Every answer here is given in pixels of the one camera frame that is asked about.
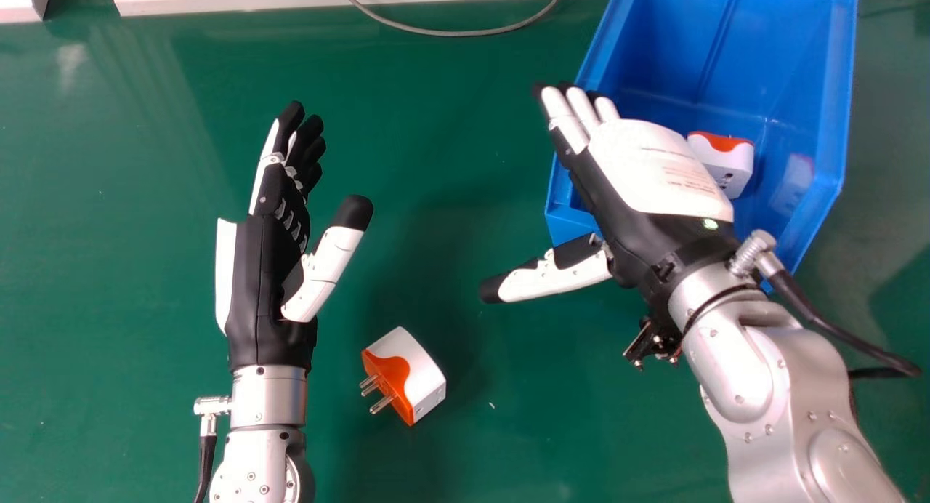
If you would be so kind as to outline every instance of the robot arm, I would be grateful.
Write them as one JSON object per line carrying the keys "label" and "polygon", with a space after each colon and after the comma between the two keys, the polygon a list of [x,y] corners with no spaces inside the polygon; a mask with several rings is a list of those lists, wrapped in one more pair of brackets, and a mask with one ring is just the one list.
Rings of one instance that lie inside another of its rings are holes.
{"label": "robot arm", "polygon": [[687,358],[724,436],[735,502],[903,500],[858,430],[839,353],[768,300],[758,275],[800,305],[807,321],[896,373],[919,369],[816,315],[771,252],[773,238],[756,232],[740,245],[732,205],[680,134],[623,119],[613,102],[577,86],[543,86],[537,95],[556,156],[601,229],[600,250],[596,238],[587,241],[589,258],[604,255],[604,267],[591,272],[598,280],[573,275],[555,285],[551,272],[565,271],[547,252],[489,278],[482,299],[519,301],[606,275],[636,287],[650,312],[624,357],[640,369],[650,355],[673,364]]}
{"label": "robot arm", "polygon": [[[349,196],[315,250],[309,192],[326,151],[319,116],[292,102],[275,119],[259,157],[246,220],[217,227],[216,316],[229,342],[232,396],[199,398],[201,463],[195,503],[309,502],[304,459],[307,375],[316,314],[326,303],[371,219],[367,198]],[[216,419],[229,414],[223,461],[211,482]]]}

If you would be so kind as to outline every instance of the blue box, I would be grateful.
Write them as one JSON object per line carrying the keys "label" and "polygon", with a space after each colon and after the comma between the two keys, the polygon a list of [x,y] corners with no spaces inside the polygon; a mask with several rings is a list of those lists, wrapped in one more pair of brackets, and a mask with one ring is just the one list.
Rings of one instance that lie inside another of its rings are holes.
{"label": "blue box", "polygon": [[[575,82],[624,118],[753,141],[735,228],[793,272],[843,186],[857,1],[610,0]],[[546,222],[556,245],[598,231],[558,161]]]}

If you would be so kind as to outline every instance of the gray cable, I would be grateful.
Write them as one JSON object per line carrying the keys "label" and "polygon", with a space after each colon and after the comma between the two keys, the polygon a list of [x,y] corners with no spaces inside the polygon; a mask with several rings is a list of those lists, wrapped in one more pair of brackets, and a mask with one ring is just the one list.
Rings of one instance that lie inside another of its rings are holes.
{"label": "gray cable", "polygon": [[439,36],[439,37],[472,37],[472,36],[502,35],[502,33],[508,33],[511,31],[515,31],[517,29],[522,29],[525,26],[538,22],[538,20],[542,19],[543,16],[551,12],[552,7],[555,7],[555,4],[559,3],[559,0],[549,1],[549,5],[542,7],[542,10],[539,10],[539,12],[530,16],[528,19],[522,20],[522,22],[511,23],[509,25],[505,25],[503,27],[496,27],[493,29],[479,29],[475,31],[439,31],[435,29],[424,29],[422,27],[414,27],[412,25],[408,25],[405,23],[395,22],[394,20],[388,20],[385,17],[379,14],[376,14],[375,12],[372,12],[371,9],[363,5],[363,3],[358,0],[349,0],[349,3],[351,3],[352,5],[355,5],[356,9],[361,10],[361,12],[365,13],[365,15],[369,16],[369,18],[371,18],[372,20],[375,20],[376,22],[384,23],[385,25],[388,25],[389,27],[400,29],[402,31],[406,31],[409,33],[417,33],[418,35]]}

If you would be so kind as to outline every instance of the green table surface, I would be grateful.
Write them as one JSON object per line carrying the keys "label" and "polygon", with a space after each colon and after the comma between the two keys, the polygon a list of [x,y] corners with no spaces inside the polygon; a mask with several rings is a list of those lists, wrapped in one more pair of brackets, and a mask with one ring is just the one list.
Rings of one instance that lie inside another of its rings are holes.
{"label": "green table surface", "polygon": [[[827,314],[924,368],[928,2],[861,0],[846,188],[799,273]],[[539,5],[383,10],[469,28]],[[49,22],[0,27],[0,501],[190,500],[193,400],[230,388],[216,217],[245,214],[291,99],[328,127],[315,224],[349,193],[376,205],[320,315],[318,500],[727,500],[723,443],[690,371],[639,374],[621,358],[637,294],[476,297],[481,278],[549,243],[551,148],[530,85],[574,76],[605,5],[565,0],[526,30],[468,40],[348,7],[122,20],[111,0],[52,0]],[[361,350],[396,325],[448,378],[448,399],[413,429],[370,416],[358,394]],[[856,394],[890,476],[930,501],[927,380]]]}

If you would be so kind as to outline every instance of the power adapter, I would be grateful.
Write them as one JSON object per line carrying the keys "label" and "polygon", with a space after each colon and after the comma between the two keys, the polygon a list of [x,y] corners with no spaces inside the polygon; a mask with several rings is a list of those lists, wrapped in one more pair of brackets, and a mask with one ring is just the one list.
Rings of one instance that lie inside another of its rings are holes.
{"label": "power adapter", "polygon": [[375,390],[384,396],[368,410],[372,414],[393,405],[401,419],[413,426],[445,400],[445,375],[404,327],[363,350],[362,364],[368,374],[359,384],[362,396]]}
{"label": "power adapter", "polygon": [[688,145],[727,198],[739,198],[753,176],[753,142],[710,132],[690,132]]}

